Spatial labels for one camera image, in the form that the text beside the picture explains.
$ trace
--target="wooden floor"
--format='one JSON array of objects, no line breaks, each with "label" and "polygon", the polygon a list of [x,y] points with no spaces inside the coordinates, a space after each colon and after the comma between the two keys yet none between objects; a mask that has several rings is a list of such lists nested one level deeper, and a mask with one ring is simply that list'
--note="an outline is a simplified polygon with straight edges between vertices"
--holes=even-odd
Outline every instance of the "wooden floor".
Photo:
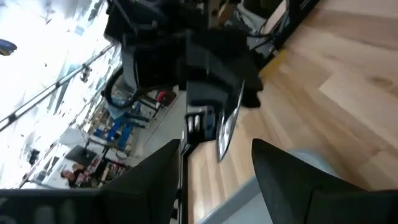
[{"label": "wooden floor", "polygon": [[190,157],[190,223],[254,175],[251,139],[319,152],[348,182],[398,188],[398,1],[322,1],[267,74],[261,109],[242,109],[230,150]]}]

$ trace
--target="person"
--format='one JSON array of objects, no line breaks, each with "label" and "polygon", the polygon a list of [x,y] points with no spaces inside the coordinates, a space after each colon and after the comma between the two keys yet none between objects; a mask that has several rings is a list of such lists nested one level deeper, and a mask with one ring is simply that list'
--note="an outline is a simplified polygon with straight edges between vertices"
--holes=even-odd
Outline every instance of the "person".
[{"label": "person", "polygon": [[83,165],[74,164],[72,169],[74,172],[70,170],[63,170],[61,172],[61,178],[68,180],[70,188],[74,189],[77,187],[92,187],[90,174],[88,171],[86,171]]},{"label": "person", "polygon": [[[104,91],[101,91],[101,96],[105,97],[105,93]],[[124,104],[124,100],[118,97],[112,97],[112,101],[113,103],[117,104],[117,105],[123,105]],[[120,121],[124,121],[125,123],[131,123],[133,124],[133,126],[137,126],[139,128],[146,128],[144,125],[139,124],[136,122],[136,120],[138,121],[143,121],[143,122],[149,122],[149,119],[143,116],[139,116],[136,114],[131,114],[131,108],[117,108],[114,107],[112,105],[110,105],[108,103],[108,101],[105,100],[105,108],[109,111],[109,115],[111,115],[111,117],[114,120],[120,120]]]}]

